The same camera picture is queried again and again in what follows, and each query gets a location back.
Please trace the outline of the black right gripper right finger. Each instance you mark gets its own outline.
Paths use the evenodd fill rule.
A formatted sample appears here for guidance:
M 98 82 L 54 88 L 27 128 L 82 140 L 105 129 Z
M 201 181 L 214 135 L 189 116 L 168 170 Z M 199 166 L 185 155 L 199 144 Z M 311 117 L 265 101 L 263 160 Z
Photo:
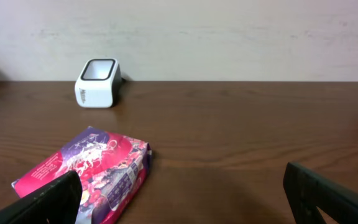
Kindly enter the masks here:
M 358 193 L 312 170 L 289 162 L 283 188 L 297 224 L 324 223 L 320 210 L 338 223 L 358 223 Z

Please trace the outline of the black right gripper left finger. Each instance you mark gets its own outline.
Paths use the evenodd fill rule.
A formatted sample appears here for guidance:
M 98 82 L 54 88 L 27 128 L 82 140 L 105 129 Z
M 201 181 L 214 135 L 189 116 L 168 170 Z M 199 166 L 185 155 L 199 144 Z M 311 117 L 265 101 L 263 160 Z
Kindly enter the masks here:
M 0 224 L 74 224 L 81 196 L 79 175 L 71 170 L 0 210 Z

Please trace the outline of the purple pink Carefree pad pack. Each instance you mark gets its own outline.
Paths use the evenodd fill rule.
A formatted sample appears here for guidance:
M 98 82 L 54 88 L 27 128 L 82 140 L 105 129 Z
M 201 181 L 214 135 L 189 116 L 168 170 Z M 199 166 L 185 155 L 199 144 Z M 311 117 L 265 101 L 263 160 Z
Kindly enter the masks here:
M 116 223 L 144 183 L 151 157 L 145 141 L 88 127 L 12 187 L 25 197 L 73 170 L 83 189 L 76 222 Z

